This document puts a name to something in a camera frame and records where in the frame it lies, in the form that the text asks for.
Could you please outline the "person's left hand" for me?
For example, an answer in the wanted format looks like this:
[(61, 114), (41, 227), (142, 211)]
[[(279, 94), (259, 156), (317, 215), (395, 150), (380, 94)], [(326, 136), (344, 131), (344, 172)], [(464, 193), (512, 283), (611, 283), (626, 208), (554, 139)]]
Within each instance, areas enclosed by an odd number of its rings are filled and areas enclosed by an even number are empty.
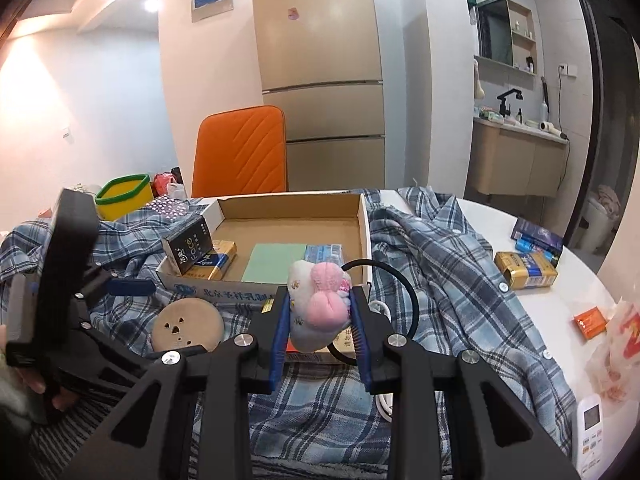
[[(1, 340), (1, 351), (6, 351), (6, 326), (0, 326), (0, 340)], [(28, 387), (34, 393), (37, 394), (45, 394), (46, 393), (46, 383), (43, 378), (34, 370), (28, 370), (27, 368), (16, 368), (11, 367), (10, 371), (12, 374), (17, 377), (18, 381), (23, 385)], [(52, 406), (61, 412), (66, 411), (68, 408), (73, 406), (78, 400), (78, 395), (76, 393), (71, 392), (65, 388), (60, 390), (60, 393), (55, 396), (51, 400)]]

